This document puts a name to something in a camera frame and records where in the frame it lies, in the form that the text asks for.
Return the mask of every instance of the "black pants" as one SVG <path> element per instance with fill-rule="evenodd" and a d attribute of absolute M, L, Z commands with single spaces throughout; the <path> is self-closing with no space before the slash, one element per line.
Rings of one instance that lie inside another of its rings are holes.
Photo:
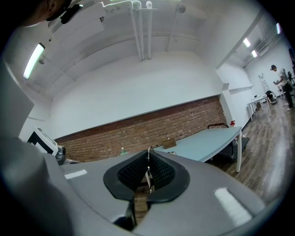
<path fill-rule="evenodd" d="M 292 101 L 292 97 L 290 94 L 290 91 L 292 91 L 292 87 L 289 84 L 286 84 L 285 86 L 283 86 L 283 90 L 285 90 L 285 95 L 287 98 L 287 102 L 289 104 L 289 108 L 293 107 L 293 101 Z"/>

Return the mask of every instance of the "ceiling light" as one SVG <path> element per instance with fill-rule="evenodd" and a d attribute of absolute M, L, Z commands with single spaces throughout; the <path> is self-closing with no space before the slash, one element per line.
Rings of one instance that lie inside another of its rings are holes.
<path fill-rule="evenodd" d="M 34 68 L 34 65 L 36 63 L 36 61 L 38 60 L 38 58 L 40 57 L 41 53 L 43 52 L 43 50 L 45 49 L 45 47 L 39 43 L 35 50 L 33 51 L 33 54 L 31 55 L 30 59 L 29 59 L 29 62 L 26 66 L 26 69 L 24 70 L 24 77 L 26 79 L 29 78 L 33 68 Z"/>
<path fill-rule="evenodd" d="M 245 38 L 243 42 L 245 43 L 245 45 L 247 47 L 250 47 L 251 44 L 250 44 L 250 42 L 249 42 L 249 40 L 247 38 Z"/>
<path fill-rule="evenodd" d="M 255 50 L 253 50 L 251 53 L 252 53 L 253 57 L 257 57 L 257 53 Z"/>
<path fill-rule="evenodd" d="M 277 34 L 281 33 L 281 26 L 279 23 L 277 23 Z"/>

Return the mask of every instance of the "ladder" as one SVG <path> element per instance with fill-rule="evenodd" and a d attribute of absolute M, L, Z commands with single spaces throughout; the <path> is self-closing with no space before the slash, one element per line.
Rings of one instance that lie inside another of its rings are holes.
<path fill-rule="evenodd" d="M 262 87 L 263 87 L 263 89 L 264 89 L 264 92 L 266 93 L 266 92 L 269 90 L 269 87 L 268 87 L 268 85 L 267 85 L 266 80 L 264 79 L 264 75 L 263 75 L 263 73 L 262 73 L 261 76 L 258 76 L 258 77 L 259 77 L 259 79 L 260 79 L 260 82 L 261 82 L 261 84 L 262 84 Z"/>

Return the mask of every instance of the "bottle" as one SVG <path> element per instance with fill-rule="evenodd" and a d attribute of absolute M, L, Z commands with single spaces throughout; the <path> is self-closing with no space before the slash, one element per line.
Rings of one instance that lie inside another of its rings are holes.
<path fill-rule="evenodd" d="M 235 120 L 232 120 L 232 121 L 230 122 L 230 126 L 231 126 L 231 127 L 236 127 L 236 121 L 235 121 Z M 237 146 L 237 145 L 238 145 L 238 137 L 235 137 L 235 139 L 233 140 L 232 144 L 233 144 L 234 146 Z"/>
<path fill-rule="evenodd" d="M 128 152 L 127 152 L 127 151 L 125 151 L 125 150 L 124 150 L 124 148 L 122 147 L 122 148 L 121 148 L 120 155 L 122 156 L 122 155 L 124 155 L 124 154 L 127 154 L 127 153 L 128 153 Z"/>

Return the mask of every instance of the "brick wall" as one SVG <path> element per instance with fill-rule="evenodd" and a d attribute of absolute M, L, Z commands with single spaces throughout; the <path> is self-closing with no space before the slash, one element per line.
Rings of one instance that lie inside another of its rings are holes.
<path fill-rule="evenodd" d="M 56 142 L 65 146 L 68 159 L 84 162 L 118 156 L 121 147 L 128 152 L 155 148 L 168 137 L 177 141 L 220 122 L 225 122 L 225 117 L 214 96 L 81 131 Z"/>

